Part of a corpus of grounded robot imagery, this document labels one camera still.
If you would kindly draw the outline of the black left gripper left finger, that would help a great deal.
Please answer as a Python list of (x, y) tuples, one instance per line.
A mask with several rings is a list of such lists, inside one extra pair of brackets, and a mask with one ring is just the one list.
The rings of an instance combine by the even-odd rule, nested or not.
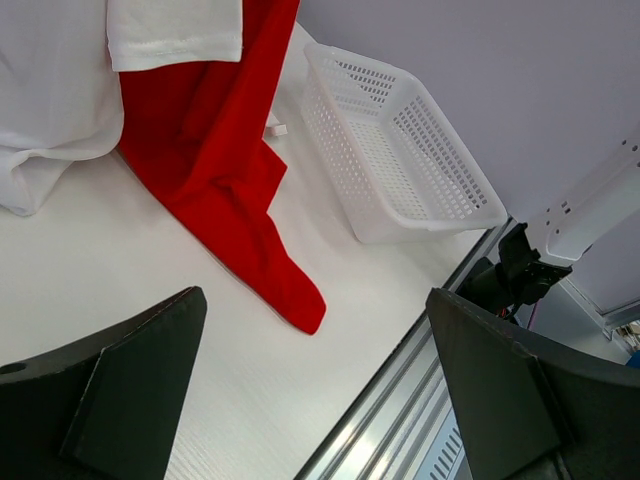
[(4, 479), (161, 479), (199, 349), (198, 286), (1, 368)]

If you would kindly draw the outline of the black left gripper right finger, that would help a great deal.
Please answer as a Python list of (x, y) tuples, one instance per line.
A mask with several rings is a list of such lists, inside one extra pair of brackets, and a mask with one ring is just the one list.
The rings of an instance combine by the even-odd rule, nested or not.
[(432, 289), (426, 313), (475, 479), (636, 479), (639, 371)]

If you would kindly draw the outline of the red t shirt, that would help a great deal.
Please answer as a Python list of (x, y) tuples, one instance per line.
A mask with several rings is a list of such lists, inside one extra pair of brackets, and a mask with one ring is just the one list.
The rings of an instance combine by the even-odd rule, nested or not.
[(326, 305), (269, 216), (286, 166), (263, 138), (298, 3), (247, 1), (243, 10), (239, 62), (121, 75), (119, 147), (144, 186), (234, 276), (313, 334)]

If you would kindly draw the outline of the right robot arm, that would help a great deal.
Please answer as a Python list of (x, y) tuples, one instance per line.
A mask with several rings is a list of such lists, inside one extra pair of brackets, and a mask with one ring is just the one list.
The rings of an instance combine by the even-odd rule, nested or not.
[(469, 276), (458, 294), (493, 313), (534, 305), (601, 237), (639, 210), (639, 139), (612, 156), (531, 220), (516, 224), (498, 244), (499, 261)]

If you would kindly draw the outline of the white t shirt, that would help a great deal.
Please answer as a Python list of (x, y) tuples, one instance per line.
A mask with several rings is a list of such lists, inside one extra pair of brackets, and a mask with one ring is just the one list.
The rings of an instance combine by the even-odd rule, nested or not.
[(36, 213), (71, 164), (116, 147), (120, 73), (239, 61), (242, 10), (239, 1), (2, 2), (2, 207)]

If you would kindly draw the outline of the white plastic basket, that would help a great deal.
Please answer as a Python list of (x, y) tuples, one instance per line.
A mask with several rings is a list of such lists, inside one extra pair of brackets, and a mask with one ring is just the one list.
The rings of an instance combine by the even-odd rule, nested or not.
[(421, 242), (506, 223), (499, 196), (415, 76), (317, 43), (304, 54), (302, 117), (360, 242)]

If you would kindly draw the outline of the clothes rack white silver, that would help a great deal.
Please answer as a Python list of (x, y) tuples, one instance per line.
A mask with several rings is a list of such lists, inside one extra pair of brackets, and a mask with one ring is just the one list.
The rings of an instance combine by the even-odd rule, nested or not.
[(270, 115), (267, 119), (265, 127), (266, 137), (280, 137), (288, 133), (288, 129), (285, 123), (282, 123), (274, 115)]

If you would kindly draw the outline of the aluminium rail frame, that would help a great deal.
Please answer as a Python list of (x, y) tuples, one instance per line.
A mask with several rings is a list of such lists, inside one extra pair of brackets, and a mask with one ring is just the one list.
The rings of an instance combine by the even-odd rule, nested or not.
[[(461, 440), (435, 337), (421, 314), (297, 476), (421, 479), (443, 425), (452, 425)], [(463, 448), (454, 479), (468, 475)]]

